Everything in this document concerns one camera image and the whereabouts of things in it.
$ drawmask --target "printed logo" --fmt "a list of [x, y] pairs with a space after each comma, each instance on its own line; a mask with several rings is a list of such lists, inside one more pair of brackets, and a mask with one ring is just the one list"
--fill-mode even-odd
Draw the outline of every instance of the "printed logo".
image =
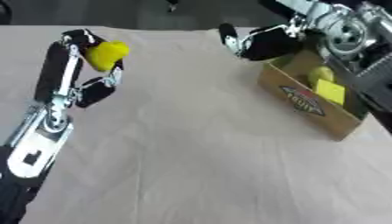
[[294, 104], [294, 108], [311, 113], [318, 116], [325, 116], [323, 109], [317, 103], [316, 99], [312, 98], [312, 93], [307, 90], [298, 91], [294, 87], [280, 87], [290, 101]]

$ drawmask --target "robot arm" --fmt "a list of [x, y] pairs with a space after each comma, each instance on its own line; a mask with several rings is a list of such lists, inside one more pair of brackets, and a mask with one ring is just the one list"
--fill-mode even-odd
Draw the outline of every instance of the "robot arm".
[[0, 223], [18, 223], [44, 183], [54, 160], [74, 129], [67, 109], [86, 108], [112, 94], [121, 78], [118, 60], [109, 75], [76, 87], [88, 51], [104, 40], [88, 30], [63, 33], [46, 55], [34, 103], [0, 147]]
[[266, 60], [294, 53], [317, 34], [318, 53], [392, 131], [392, 15], [390, 1], [276, 0], [275, 12], [293, 12], [288, 24], [261, 28], [238, 39], [230, 24], [220, 27], [222, 42], [234, 54]]

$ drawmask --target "cardboard box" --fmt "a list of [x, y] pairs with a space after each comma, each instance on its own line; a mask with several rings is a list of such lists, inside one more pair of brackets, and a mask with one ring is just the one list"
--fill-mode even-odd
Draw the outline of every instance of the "cardboard box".
[[344, 107], [315, 94], [306, 83], [307, 74], [321, 65], [323, 60], [316, 53], [303, 50], [266, 62], [258, 82], [340, 141], [361, 124], [367, 110], [350, 90]]

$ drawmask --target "wrinkled cloth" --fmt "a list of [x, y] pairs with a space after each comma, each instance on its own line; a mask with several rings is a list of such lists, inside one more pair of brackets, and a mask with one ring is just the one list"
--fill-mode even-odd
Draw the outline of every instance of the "wrinkled cloth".
[[[1, 27], [0, 140], [46, 50], [75, 27]], [[370, 115], [336, 143], [256, 84], [218, 32], [90, 27], [129, 44], [121, 86], [86, 110], [25, 224], [385, 224], [392, 141]], [[80, 83], [97, 73], [85, 65]]]

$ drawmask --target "yellow block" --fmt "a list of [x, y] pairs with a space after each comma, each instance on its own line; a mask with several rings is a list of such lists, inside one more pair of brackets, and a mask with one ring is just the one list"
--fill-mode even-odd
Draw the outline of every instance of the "yellow block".
[[120, 41], [102, 42], [86, 52], [86, 59], [98, 71], [108, 71], [115, 63], [130, 52], [128, 46]]
[[322, 97], [343, 106], [345, 103], [346, 89], [327, 80], [318, 80], [314, 92]]
[[308, 80], [311, 83], [311, 86], [315, 87], [318, 80], [334, 82], [335, 78], [333, 77], [333, 70], [331, 70], [331, 68], [327, 66], [318, 66], [309, 72]]

